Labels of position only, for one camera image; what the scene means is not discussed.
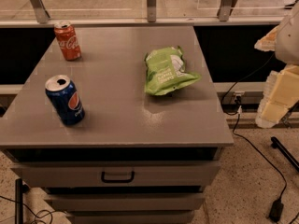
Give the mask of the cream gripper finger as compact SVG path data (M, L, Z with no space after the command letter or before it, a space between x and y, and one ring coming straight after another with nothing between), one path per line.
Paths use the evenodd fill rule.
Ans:
M277 33L278 33L278 27L276 26L264 37L259 39L255 43L254 48L260 51L274 51L276 45Z
M256 124L260 128L277 125L299 101L299 66L287 64L279 72L271 71L265 81Z

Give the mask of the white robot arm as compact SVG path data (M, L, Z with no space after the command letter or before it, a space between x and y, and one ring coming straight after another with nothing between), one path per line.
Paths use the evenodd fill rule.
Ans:
M286 64L281 71L271 71L267 77L255 119L259 127L272 128L299 101L299 5L259 39L254 48L274 51L275 57Z

